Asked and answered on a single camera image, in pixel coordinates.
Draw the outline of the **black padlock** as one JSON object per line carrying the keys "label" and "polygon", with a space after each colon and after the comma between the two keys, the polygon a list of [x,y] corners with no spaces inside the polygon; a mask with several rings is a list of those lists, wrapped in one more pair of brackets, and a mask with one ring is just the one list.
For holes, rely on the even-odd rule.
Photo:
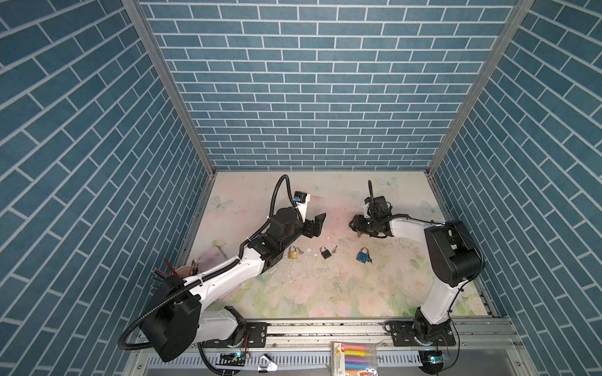
{"label": "black padlock", "polygon": [[320,253],[323,259],[329,259],[332,257],[332,252],[330,252],[326,247],[320,247]]}

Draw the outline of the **large brass padlock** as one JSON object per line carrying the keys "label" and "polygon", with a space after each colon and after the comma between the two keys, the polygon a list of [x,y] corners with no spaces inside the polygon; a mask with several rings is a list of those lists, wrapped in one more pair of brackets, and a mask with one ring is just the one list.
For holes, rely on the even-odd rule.
{"label": "large brass padlock", "polygon": [[299,250],[296,246],[291,246],[288,248],[288,258],[289,259],[298,259]]}

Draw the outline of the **blue padlock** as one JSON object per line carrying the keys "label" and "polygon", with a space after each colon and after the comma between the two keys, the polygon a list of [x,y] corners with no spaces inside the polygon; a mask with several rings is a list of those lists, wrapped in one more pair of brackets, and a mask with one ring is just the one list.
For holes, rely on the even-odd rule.
{"label": "blue padlock", "polygon": [[367,248],[362,248],[357,254],[356,260],[360,263],[372,263],[370,251]]}

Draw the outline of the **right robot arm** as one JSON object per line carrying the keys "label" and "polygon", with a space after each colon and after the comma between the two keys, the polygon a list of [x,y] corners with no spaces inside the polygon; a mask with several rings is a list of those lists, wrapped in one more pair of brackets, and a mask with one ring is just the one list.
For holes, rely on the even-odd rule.
{"label": "right robot arm", "polygon": [[415,340],[429,345],[447,332],[452,308],[468,283],[484,269],[484,256],[465,224],[458,220],[434,222],[392,213],[385,197],[367,197],[363,213],[351,219],[355,233],[371,238],[407,238],[426,245],[435,275],[425,302],[412,324]]}

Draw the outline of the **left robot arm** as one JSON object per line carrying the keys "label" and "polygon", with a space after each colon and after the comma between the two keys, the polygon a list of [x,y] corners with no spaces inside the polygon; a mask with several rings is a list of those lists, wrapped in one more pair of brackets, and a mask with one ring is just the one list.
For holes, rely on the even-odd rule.
{"label": "left robot arm", "polygon": [[311,195],[302,191],[288,191],[287,195],[290,205],[286,208],[277,208],[276,200],[271,199],[266,222],[240,244],[234,258],[189,277],[164,278],[144,312],[119,336],[119,349],[153,349],[162,361],[169,362],[196,343],[239,344],[246,320],[230,306],[217,311],[209,307],[238,285],[276,266],[298,238],[317,238],[322,232],[324,213],[307,219]]}

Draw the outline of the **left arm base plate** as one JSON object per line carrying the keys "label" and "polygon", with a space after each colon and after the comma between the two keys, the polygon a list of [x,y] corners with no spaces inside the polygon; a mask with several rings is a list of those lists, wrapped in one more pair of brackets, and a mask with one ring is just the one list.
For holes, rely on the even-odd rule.
{"label": "left arm base plate", "polygon": [[263,348],[267,339],[267,322],[247,322],[239,324],[233,334],[226,340],[231,348]]}

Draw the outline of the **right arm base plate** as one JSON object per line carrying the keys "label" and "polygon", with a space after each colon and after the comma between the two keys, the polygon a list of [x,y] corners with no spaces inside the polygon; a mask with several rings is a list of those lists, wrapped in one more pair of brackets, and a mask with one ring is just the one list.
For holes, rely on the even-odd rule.
{"label": "right arm base plate", "polygon": [[413,321],[386,321],[383,329],[387,332],[395,347],[408,346],[454,346],[456,338],[451,322],[432,325],[425,319]]}

